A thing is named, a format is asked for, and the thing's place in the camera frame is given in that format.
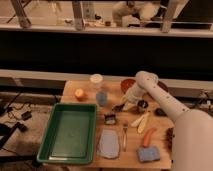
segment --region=blue sponge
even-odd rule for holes
[[[140,162],[151,162],[160,160],[160,153],[156,146],[149,148],[139,148],[137,150]]]

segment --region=utensil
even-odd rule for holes
[[[126,151],[128,122],[123,123],[123,151]]]

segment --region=metal frame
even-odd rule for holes
[[[13,8],[18,16],[19,24],[22,28],[29,28],[31,26],[30,20],[27,18],[27,15],[24,11],[24,8],[20,0],[11,0]]]
[[[73,14],[75,19],[75,28],[76,30],[83,30],[85,28],[82,9],[81,9],[81,2],[80,1],[72,1],[73,7]]]
[[[163,33],[168,33],[172,27],[172,20],[175,15],[175,11],[177,9],[178,3],[180,0],[170,0],[166,14],[163,20],[163,25],[162,25],[162,32]]]

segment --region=white cup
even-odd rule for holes
[[[103,76],[101,74],[93,74],[90,76],[90,82],[95,89],[100,89],[103,82]]]

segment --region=black wall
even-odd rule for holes
[[[213,39],[0,31],[0,68],[213,80]]]

